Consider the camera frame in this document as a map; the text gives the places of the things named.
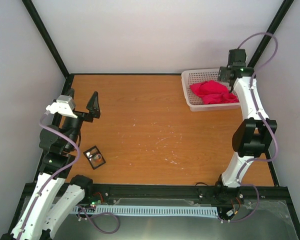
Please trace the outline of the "red t-shirt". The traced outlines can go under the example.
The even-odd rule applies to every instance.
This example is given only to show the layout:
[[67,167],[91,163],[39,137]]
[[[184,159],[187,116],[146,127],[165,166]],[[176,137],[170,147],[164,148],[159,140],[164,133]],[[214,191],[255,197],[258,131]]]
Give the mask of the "red t-shirt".
[[204,105],[238,103],[239,99],[228,88],[214,80],[194,83],[190,85],[191,91],[202,99]]

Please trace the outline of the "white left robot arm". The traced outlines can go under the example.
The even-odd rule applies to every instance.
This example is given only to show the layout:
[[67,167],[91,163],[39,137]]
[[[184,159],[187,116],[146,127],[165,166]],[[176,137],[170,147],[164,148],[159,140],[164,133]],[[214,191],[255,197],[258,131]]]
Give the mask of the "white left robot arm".
[[64,185],[71,167],[79,160],[79,137],[83,122],[100,118],[98,92],[87,103],[87,112],[76,111],[74,89],[60,95],[48,105],[39,120],[42,128],[39,147],[44,158],[30,200],[10,233],[3,240],[51,240],[67,215],[80,201],[93,198],[93,180],[76,175],[63,196],[52,205]]

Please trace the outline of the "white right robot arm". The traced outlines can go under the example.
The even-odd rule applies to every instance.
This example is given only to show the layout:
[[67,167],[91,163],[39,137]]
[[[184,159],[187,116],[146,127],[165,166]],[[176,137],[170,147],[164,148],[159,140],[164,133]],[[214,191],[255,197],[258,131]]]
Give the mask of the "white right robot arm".
[[257,89],[255,71],[246,64],[246,51],[229,50],[227,66],[220,67],[218,80],[229,83],[238,97],[242,123],[232,136],[232,159],[215,183],[214,197],[227,203],[238,196],[238,187],[251,164],[265,154],[277,130],[277,122],[264,110]]

